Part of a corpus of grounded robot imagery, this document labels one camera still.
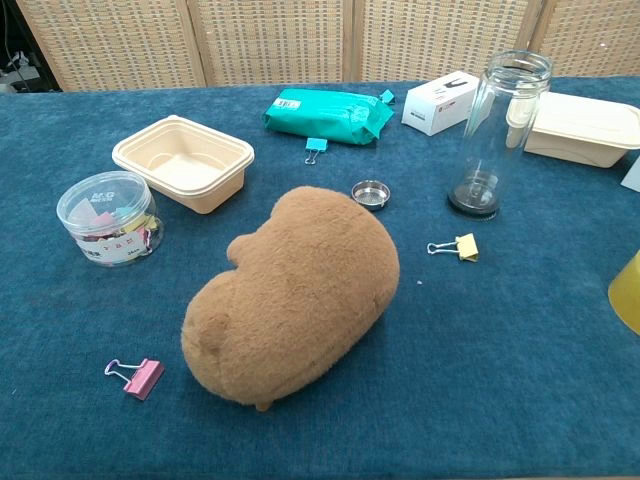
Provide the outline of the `small metal strainer lid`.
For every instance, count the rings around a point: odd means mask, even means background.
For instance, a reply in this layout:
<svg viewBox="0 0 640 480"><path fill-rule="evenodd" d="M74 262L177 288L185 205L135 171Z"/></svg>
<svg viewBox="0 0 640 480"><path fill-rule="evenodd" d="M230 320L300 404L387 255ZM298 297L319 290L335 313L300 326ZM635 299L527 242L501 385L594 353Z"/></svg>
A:
<svg viewBox="0 0 640 480"><path fill-rule="evenodd" d="M365 209L376 211L385 207L391 198L391 191L381 181L364 180L352 187L351 197Z"/></svg>

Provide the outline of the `clear glass bottle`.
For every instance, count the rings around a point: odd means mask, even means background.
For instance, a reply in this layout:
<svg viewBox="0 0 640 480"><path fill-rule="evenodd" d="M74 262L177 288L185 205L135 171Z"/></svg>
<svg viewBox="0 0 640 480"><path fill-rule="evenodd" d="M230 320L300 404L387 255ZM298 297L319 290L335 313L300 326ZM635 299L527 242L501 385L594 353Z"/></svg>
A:
<svg viewBox="0 0 640 480"><path fill-rule="evenodd" d="M552 60L527 50L491 57L482 73L447 192L449 204L472 218L492 218L501 207L522 156L542 96L550 89Z"/></svg>

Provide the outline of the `brown plush toy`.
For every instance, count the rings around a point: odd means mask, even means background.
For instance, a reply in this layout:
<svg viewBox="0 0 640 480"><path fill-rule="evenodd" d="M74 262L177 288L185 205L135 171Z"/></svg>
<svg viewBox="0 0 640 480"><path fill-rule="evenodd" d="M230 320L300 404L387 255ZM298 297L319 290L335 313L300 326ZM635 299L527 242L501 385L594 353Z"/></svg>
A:
<svg viewBox="0 0 640 480"><path fill-rule="evenodd" d="M399 284L384 225L347 195L300 186L228 246L231 267L190 301L181 348L207 391L266 410L324 375Z"/></svg>

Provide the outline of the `green plastic package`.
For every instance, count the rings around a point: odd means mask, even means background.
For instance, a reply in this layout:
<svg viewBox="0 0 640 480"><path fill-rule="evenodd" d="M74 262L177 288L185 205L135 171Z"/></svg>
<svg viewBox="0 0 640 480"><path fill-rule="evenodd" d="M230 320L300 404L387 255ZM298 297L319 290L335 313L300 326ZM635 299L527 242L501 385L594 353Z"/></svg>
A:
<svg viewBox="0 0 640 480"><path fill-rule="evenodd" d="M380 138L393 110L370 95L285 88L262 115L266 129L329 141L368 145Z"/></svg>

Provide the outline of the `open beige food container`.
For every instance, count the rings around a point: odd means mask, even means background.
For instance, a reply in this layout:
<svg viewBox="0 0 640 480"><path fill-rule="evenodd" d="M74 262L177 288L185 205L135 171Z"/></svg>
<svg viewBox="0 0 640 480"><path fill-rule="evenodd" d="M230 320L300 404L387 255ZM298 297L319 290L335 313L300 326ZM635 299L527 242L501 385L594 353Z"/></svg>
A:
<svg viewBox="0 0 640 480"><path fill-rule="evenodd" d="M170 115L118 142L116 165L183 206L209 214L244 185L253 147L221 131Z"/></svg>

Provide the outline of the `yellow binder clip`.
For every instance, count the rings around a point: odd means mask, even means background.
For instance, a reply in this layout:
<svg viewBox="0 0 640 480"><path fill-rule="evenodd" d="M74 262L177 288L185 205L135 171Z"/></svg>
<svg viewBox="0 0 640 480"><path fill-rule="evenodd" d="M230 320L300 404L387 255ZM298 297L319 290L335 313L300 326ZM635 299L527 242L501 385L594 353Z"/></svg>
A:
<svg viewBox="0 0 640 480"><path fill-rule="evenodd" d="M475 237L472 233L456 236L455 239L447 243L428 243L426 246L428 255L452 254L461 261L477 262L479 250Z"/></svg>

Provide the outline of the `white cardboard box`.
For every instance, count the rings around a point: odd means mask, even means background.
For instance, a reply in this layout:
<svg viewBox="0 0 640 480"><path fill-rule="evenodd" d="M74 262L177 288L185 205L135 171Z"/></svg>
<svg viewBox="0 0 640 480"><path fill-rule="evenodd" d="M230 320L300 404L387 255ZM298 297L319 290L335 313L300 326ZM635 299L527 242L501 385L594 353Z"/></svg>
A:
<svg viewBox="0 0 640 480"><path fill-rule="evenodd" d="M401 123L433 136L468 119L479 79L455 71L408 90Z"/></svg>

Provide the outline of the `blue tablecloth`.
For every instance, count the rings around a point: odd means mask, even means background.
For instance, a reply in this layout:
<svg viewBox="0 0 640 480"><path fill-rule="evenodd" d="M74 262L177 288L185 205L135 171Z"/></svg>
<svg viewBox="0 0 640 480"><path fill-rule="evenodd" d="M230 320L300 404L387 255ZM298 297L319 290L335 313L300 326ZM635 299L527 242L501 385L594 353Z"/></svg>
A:
<svg viewBox="0 0 640 480"><path fill-rule="evenodd" d="M463 134L393 118L379 142L267 131L275 86L0 94L0 480L372 479L640 476L640 336L610 281L640 250L640 194L608 169L525 155L498 215L446 201ZM104 268L56 215L60 196L110 171L122 139L176 114L255 151L244 188L202 216L164 197L154 254ZM180 327L226 249L299 185L391 189L378 218L400 259L385 316L325 376L260 413L206 392ZM428 255L472 233L477 262ZM140 401L105 376L158 360Z"/></svg>

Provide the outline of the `woven rattan folding screen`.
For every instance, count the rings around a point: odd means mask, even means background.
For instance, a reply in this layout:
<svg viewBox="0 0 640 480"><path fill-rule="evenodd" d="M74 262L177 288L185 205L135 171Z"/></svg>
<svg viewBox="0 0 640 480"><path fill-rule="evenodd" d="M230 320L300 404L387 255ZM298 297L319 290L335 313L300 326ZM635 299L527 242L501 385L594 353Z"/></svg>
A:
<svg viewBox="0 0 640 480"><path fill-rule="evenodd" d="M509 49L640 75L640 0L6 0L65 91L427 80Z"/></svg>

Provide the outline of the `clear jar of binder clips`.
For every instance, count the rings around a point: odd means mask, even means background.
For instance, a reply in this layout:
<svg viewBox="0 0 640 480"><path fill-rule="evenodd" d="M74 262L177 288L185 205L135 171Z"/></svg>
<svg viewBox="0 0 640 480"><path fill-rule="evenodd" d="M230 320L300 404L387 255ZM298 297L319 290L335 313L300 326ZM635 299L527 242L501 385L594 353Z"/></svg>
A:
<svg viewBox="0 0 640 480"><path fill-rule="evenodd" d="M85 257L101 266L149 256L164 237L150 188L129 171L103 172L76 183L60 197L56 213Z"/></svg>

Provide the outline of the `pink binder clip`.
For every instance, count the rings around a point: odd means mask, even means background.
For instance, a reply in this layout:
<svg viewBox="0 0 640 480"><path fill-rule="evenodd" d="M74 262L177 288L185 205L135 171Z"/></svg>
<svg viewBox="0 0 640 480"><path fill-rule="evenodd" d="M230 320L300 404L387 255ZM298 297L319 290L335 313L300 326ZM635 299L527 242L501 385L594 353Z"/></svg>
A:
<svg viewBox="0 0 640 480"><path fill-rule="evenodd" d="M124 364L111 360L104 369L105 376L117 376L124 381L123 391L137 400L144 401L164 373L164 365L158 360L144 358L139 364Z"/></svg>

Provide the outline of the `lidded beige food container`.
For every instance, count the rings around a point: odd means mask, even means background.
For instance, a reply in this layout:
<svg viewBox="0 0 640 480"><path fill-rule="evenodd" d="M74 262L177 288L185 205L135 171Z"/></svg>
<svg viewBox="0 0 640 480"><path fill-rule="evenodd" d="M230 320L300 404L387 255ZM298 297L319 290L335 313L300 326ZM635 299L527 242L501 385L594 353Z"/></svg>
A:
<svg viewBox="0 0 640 480"><path fill-rule="evenodd" d="M640 108L544 92L514 99L506 114L505 146L570 162L609 168L640 149Z"/></svg>

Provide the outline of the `yellow plastic object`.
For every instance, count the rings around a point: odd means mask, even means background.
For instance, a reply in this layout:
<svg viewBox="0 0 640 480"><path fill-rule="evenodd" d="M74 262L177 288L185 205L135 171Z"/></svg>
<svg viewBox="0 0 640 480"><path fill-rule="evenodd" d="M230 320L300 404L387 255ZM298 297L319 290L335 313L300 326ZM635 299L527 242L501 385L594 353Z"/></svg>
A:
<svg viewBox="0 0 640 480"><path fill-rule="evenodd" d="M640 250L611 281L608 299L618 318L640 336Z"/></svg>

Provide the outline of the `pale grey card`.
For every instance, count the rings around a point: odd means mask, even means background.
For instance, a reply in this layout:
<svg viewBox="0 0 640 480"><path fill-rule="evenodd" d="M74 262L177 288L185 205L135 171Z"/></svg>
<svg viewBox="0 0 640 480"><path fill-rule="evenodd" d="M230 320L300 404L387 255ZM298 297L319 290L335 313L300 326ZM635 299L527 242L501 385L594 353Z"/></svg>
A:
<svg viewBox="0 0 640 480"><path fill-rule="evenodd" d="M640 156L633 162L621 185L627 189L640 193Z"/></svg>

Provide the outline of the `dark background equipment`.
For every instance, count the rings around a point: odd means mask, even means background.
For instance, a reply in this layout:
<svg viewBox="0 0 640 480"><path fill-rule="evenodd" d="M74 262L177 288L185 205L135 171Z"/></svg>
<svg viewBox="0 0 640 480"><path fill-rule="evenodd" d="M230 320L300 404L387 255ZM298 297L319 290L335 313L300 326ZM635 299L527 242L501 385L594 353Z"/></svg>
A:
<svg viewBox="0 0 640 480"><path fill-rule="evenodd" d="M16 0L0 0L0 93L43 93L50 81Z"/></svg>

